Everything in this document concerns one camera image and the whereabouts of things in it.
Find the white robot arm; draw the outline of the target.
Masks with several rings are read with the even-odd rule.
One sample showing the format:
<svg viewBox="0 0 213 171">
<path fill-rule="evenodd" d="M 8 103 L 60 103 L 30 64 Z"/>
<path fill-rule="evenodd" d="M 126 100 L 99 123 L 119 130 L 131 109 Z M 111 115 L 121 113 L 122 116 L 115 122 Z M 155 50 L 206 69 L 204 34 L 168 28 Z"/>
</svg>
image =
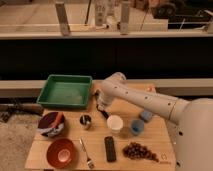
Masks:
<svg viewBox="0 0 213 171">
<path fill-rule="evenodd" d="M 100 83 L 98 106 L 107 108 L 115 98 L 144 108 L 178 126 L 176 171 L 213 171 L 213 99 L 188 101 L 138 90 L 116 72 Z"/>
</svg>

